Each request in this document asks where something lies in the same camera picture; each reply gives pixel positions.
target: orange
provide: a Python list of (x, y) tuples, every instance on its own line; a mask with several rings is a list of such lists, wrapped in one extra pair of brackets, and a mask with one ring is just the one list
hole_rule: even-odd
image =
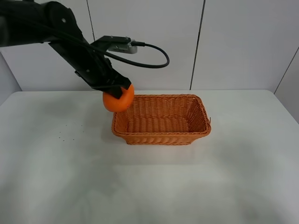
[(131, 84), (127, 90), (121, 87), (121, 90), (122, 96), (119, 99), (114, 98), (108, 93), (103, 93), (103, 103), (107, 110), (111, 112), (123, 112), (132, 104), (134, 99), (134, 86)]

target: white wall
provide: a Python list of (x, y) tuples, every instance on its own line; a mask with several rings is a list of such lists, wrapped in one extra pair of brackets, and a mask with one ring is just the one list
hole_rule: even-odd
[(299, 123), (299, 53), (297, 52), (275, 96)]
[(299, 44), (298, 0), (206, 0), (193, 90), (274, 91)]
[[(36, 0), (37, 3), (47, 0)], [(93, 42), (86, 0), (59, 0), (72, 9), (85, 39)], [(48, 44), (31, 44), (1, 49), (23, 91), (90, 90), (74, 69)]]
[(20, 86), (0, 53), (0, 105), (17, 91), (21, 91)]
[[(163, 69), (137, 68), (112, 60), (136, 89), (188, 90), (192, 76), (203, 0), (88, 0), (96, 38), (129, 36), (161, 47), (170, 65)], [(119, 54), (151, 64), (165, 63), (157, 50), (140, 47), (135, 55)]]

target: white table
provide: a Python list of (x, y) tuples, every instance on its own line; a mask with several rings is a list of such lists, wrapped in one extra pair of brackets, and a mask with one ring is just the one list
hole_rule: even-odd
[(299, 125), (269, 91), (200, 96), (212, 132), (129, 146), (99, 91), (18, 92), (0, 106), (2, 224), (297, 224)]

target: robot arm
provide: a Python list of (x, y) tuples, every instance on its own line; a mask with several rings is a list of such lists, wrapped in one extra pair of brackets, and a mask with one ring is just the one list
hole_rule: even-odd
[[(38, 4), (29, 1), (0, 0), (0, 47), (49, 42), (91, 88), (106, 92), (116, 99), (122, 96), (121, 87), (131, 82), (112, 68), (104, 55), (135, 66), (162, 68), (169, 64), (167, 54), (160, 48), (132, 41), (128, 37), (104, 36), (92, 44), (84, 39), (73, 12), (58, 2)], [(167, 58), (164, 65), (146, 65), (112, 55), (106, 50), (133, 54), (137, 46), (149, 46)]]

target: orange wicker basket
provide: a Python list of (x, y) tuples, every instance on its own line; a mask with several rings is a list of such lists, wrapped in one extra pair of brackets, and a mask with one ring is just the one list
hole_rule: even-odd
[(114, 113), (112, 132), (129, 145), (189, 145), (211, 125), (196, 95), (136, 95), (128, 110)]

